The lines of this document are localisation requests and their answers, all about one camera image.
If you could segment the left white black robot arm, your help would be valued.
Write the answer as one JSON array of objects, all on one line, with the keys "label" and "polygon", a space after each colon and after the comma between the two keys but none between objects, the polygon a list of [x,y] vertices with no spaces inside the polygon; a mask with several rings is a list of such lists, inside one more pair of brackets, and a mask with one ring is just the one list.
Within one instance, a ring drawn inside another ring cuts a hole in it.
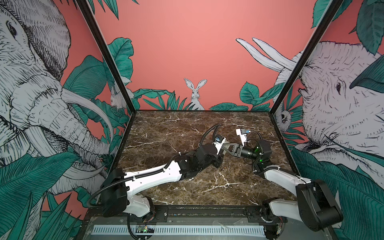
[{"label": "left white black robot arm", "polygon": [[219,168],[223,157],[221,145],[205,144],[188,153],[175,155],[167,164],[155,168],[125,173],[121,168],[114,169],[101,188],[89,197],[87,205],[101,208],[105,218],[127,213],[149,222],[156,216],[156,209],[152,199],[139,196],[140,192],[192,179],[209,166]]}]

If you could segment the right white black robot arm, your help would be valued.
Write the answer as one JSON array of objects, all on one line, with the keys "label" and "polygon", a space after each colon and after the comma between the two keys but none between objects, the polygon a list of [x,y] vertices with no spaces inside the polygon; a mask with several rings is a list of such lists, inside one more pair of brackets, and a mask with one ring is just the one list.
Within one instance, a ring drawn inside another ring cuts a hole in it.
[{"label": "right white black robot arm", "polygon": [[311,180],[294,175],[271,162],[271,145],[259,140],[254,147],[246,144],[215,142],[219,152],[251,160],[253,173],[273,182],[292,193],[295,201],[274,199],[267,201],[266,218],[285,217],[301,221],[310,230],[317,232],[344,220],[344,215],[322,180]]}]

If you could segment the small circuit board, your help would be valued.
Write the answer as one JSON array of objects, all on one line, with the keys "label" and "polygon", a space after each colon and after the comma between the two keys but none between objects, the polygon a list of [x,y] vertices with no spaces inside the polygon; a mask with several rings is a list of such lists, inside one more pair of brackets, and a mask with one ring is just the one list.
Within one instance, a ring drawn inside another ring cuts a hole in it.
[{"label": "small circuit board", "polygon": [[148,225],[137,226],[137,230],[136,230],[136,233],[139,235],[153,234],[154,232],[155,232],[155,227],[154,226],[148,226]]}]

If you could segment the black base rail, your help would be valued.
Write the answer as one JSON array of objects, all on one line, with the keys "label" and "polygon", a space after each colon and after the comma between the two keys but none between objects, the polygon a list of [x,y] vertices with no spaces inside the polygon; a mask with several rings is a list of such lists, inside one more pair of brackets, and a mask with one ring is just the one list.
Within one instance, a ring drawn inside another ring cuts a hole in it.
[{"label": "black base rail", "polygon": [[262,216],[266,212],[264,206],[225,206],[225,205],[155,205],[155,216],[150,223],[166,223],[172,218],[245,218],[248,223],[260,225],[287,223],[285,217]]}]

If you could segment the right black frame post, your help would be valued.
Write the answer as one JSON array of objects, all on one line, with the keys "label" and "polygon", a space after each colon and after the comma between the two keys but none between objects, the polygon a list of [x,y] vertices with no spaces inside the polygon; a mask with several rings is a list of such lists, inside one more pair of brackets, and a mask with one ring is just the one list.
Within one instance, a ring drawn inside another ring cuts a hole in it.
[{"label": "right black frame post", "polygon": [[317,25],[308,44],[303,50],[303,53],[298,63],[295,65],[281,93],[279,94],[276,102],[274,103],[271,110],[269,111],[270,116],[273,116],[276,113],[278,107],[284,100],[285,96],[291,89],[292,85],[295,83],[296,79],[299,77],[299,73],[301,72],[301,70],[304,68],[305,64],[309,60],[309,57],[312,55],[314,49],[316,48],[317,44],[323,37],[324,33],[326,32],[327,28],[329,27],[330,23],[332,22],[334,16],[336,15],[337,11],[339,10],[343,2],[344,2],[343,0],[333,0],[333,1],[330,1],[329,4],[327,5],[325,12],[323,13],[320,19],[319,24]]}]

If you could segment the black frame post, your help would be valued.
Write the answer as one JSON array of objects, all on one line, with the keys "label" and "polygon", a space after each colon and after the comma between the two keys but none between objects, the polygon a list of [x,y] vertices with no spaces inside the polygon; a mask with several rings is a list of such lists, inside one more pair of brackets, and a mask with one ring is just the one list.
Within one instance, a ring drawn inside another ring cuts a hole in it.
[{"label": "black frame post", "polygon": [[323,37],[324,33],[326,32],[327,28],[329,27],[330,23],[332,22],[334,16],[336,15],[337,11],[339,10],[343,2],[344,2],[343,0],[333,0],[333,1],[330,1],[329,4],[327,5],[325,12],[323,13],[320,19],[319,24],[317,25],[308,44],[303,50],[303,53],[298,63],[295,65],[281,93],[279,94],[276,102],[274,103],[271,110],[269,111],[270,116],[273,116],[276,113],[278,107],[284,100],[285,96],[291,89],[292,85],[295,83],[296,79],[299,77],[299,73],[301,72],[301,70],[304,68],[305,64],[309,60],[309,57],[312,55],[314,49],[316,48],[317,44]]},{"label": "black frame post", "polygon": [[108,48],[108,45],[105,42],[105,39],[104,39],[102,32],[101,32],[101,30],[97,24],[97,21],[93,15],[92,9],[90,8],[88,1],[76,0],[76,3],[79,6],[79,9],[80,9],[92,35],[93,35],[101,53],[102,53],[104,60],[107,63],[107,66],[109,67],[109,69],[111,71],[111,74],[112,74],[114,80],[116,81],[116,83],[117,83],[117,85],[118,85],[118,87],[119,87],[119,89],[123,95],[125,102],[128,105],[128,109],[130,110],[131,113],[135,114],[136,113],[135,107],[131,101],[131,98],[129,97],[129,95],[127,93],[127,88],[123,84],[123,81],[122,81],[121,75],[118,71],[118,68],[116,66],[116,63],[115,63],[115,61],[111,55],[111,52]]}]

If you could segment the left black frame post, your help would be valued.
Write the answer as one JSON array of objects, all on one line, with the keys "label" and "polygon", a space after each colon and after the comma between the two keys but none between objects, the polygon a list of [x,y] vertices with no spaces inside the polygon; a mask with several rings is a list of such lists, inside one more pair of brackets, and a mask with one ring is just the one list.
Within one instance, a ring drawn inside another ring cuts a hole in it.
[{"label": "left black frame post", "polygon": [[111,52],[108,48],[108,45],[105,42],[105,39],[104,39],[102,32],[101,32],[101,30],[97,24],[97,21],[93,15],[92,9],[90,8],[88,1],[76,0],[76,3],[79,6],[79,9],[80,9],[92,35],[93,35],[101,53],[102,53],[104,60],[107,63],[107,66],[109,67],[109,69],[111,71],[111,74],[112,74],[114,80],[116,81],[116,83],[117,83],[117,85],[118,85],[118,87],[119,87],[119,89],[123,95],[125,102],[128,105],[128,109],[130,110],[131,113],[135,114],[136,113],[135,107],[131,101],[131,98],[129,97],[129,95],[127,93],[127,88],[123,84],[123,81],[122,81],[121,75],[118,71],[118,68],[116,66],[116,63],[115,63],[115,61],[111,55]]}]

